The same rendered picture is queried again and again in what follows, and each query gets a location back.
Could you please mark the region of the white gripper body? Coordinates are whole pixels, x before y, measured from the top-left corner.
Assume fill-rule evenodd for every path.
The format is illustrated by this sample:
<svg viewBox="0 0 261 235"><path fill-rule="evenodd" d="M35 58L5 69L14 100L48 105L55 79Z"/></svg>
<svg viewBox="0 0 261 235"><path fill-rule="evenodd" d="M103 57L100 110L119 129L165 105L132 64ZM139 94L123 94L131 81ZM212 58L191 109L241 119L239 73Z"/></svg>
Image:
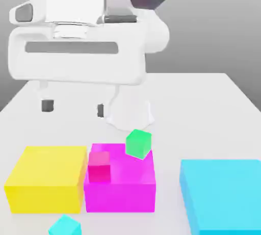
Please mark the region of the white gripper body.
<svg viewBox="0 0 261 235"><path fill-rule="evenodd" d="M17 27L9 36L8 69L16 80L136 85L145 75L140 23L88 28L84 39L53 38L52 27Z"/></svg>

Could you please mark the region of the small green cube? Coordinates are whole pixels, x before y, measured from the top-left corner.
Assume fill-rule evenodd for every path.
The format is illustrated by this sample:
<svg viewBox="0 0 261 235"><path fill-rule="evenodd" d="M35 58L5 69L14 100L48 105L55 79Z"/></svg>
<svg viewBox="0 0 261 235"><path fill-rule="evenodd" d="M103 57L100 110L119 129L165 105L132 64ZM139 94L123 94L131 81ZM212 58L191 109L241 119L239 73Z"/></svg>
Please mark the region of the small green cube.
<svg viewBox="0 0 261 235"><path fill-rule="evenodd" d="M145 159L147 154L151 151L151 140L151 133L139 129L134 129L126 137L126 154L141 160Z"/></svg>

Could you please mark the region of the small red cube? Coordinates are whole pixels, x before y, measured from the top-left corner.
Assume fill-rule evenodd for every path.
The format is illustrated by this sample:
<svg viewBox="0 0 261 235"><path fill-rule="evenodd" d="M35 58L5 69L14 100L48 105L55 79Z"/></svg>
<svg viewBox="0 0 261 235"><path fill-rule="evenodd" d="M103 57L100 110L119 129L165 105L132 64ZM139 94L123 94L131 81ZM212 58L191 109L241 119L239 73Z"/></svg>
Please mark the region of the small red cube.
<svg viewBox="0 0 261 235"><path fill-rule="evenodd" d="M88 176L89 182L111 181L111 162L108 151L90 152Z"/></svg>

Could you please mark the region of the small cyan cube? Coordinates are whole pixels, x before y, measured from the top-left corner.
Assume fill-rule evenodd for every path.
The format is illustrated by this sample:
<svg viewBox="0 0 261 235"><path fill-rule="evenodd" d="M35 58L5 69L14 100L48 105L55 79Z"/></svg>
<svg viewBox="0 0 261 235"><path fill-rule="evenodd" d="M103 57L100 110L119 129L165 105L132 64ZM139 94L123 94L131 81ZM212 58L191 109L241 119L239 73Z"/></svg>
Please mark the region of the small cyan cube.
<svg viewBox="0 0 261 235"><path fill-rule="evenodd" d="M48 230L49 235L82 235L80 222L68 215L62 215Z"/></svg>

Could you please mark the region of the large yellow box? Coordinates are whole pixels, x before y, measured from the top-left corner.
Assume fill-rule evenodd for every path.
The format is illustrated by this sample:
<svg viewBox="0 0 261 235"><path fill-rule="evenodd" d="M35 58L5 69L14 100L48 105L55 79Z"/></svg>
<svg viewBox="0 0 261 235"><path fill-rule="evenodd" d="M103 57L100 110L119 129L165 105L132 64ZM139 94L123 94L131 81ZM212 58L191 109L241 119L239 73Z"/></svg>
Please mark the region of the large yellow box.
<svg viewBox="0 0 261 235"><path fill-rule="evenodd" d="M13 214L78 214L87 168L85 146L28 146L4 184Z"/></svg>

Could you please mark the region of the large magenta box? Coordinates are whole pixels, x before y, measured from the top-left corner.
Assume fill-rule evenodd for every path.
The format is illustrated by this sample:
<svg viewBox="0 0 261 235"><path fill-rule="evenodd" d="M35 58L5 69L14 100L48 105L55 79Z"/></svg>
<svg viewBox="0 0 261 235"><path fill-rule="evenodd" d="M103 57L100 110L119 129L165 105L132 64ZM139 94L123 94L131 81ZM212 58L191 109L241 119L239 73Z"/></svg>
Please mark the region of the large magenta box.
<svg viewBox="0 0 261 235"><path fill-rule="evenodd" d="M84 193L88 213L153 213L156 179L153 153L141 160L125 153L124 143L93 143L91 152L110 153L111 181L90 182Z"/></svg>

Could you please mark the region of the large cyan box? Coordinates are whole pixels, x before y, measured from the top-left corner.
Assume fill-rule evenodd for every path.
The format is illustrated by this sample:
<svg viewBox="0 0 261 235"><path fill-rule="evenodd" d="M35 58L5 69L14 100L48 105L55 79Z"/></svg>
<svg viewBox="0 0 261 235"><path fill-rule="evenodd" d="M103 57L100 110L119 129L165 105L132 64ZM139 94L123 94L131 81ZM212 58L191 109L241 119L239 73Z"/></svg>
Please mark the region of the large cyan box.
<svg viewBox="0 0 261 235"><path fill-rule="evenodd" d="M261 235L260 160L182 160L191 235Z"/></svg>

